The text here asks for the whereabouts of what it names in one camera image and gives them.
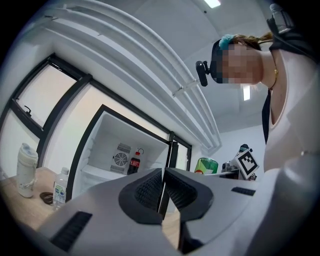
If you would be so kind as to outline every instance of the person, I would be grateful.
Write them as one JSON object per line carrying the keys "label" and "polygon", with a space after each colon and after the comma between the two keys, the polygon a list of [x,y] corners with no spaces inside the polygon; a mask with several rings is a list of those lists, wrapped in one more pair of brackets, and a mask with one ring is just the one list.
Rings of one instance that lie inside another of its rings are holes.
{"label": "person", "polygon": [[262,51],[261,44],[273,41],[271,32],[262,37],[227,34],[213,45],[210,65],[217,83],[268,88],[262,110],[264,171],[302,152],[320,152],[318,66],[303,54],[272,46]]}

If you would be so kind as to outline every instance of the black strap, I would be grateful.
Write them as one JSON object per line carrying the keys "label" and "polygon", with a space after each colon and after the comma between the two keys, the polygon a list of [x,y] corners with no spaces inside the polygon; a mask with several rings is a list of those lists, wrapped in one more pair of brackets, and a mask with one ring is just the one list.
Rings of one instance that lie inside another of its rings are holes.
{"label": "black strap", "polygon": [[262,108],[262,128],[263,128],[265,144],[267,144],[268,136],[269,136],[270,102],[271,102],[271,91],[268,89],[268,95],[265,99],[265,102]]}
{"label": "black strap", "polygon": [[266,22],[272,32],[273,39],[273,44],[269,47],[270,51],[281,49],[294,54],[307,56],[316,63],[319,62],[319,56],[317,56],[314,49],[296,28],[279,34],[274,18],[269,18]]}

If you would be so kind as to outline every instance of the white wall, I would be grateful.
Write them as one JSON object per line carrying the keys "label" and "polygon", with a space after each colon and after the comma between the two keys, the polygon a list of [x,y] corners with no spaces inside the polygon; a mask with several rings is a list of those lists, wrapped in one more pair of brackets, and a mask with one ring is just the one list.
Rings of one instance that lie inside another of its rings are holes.
{"label": "white wall", "polygon": [[223,163],[229,162],[235,157],[242,144],[247,144],[252,148],[252,154],[260,166],[255,172],[257,181],[260,181],[264,175],[264,156],[266,148],[262,125],[224,132],[221,133],[220,136],[222,147],[210,157],[219,163],[218,172],[221,171]]}

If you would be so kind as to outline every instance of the hair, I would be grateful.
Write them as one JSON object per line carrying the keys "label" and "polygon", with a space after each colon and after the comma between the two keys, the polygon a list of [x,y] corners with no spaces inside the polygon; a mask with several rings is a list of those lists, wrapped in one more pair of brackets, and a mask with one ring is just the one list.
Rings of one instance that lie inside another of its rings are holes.
{"label": "hair", "polygon": [[260,44],[272,42],[272,41],[273,41],[273,37],[272,37],[271,32],[268,32],[261,37],[255,37],[252,35],[246,36],[243,34],[236,34],[234,36],[234,38],[232,39],[232,42],[234,44],[241,43],[241,44],[244,44],[245,46],[249,46],[249,47],[256,49],[256,50],[259,50],[259,51],[261,51]]}

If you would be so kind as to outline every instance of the ceiling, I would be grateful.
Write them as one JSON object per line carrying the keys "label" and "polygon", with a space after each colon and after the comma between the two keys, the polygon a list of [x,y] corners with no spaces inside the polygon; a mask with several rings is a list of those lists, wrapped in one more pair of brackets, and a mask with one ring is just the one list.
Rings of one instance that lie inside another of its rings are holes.
{"label": "ceiling", "polygon": [[[161,36],[194,77],[196,61],[210,61],[213,43],[225,34],[262,36],[271,16],[265,0],[220,0],[209,8],[204,0],[100,0],[136,17]],[[208,77],[201,87],[220,133],[257,126],[267,96],[264,85],[251,89],[243,101],[239,85],[217,84]]]}

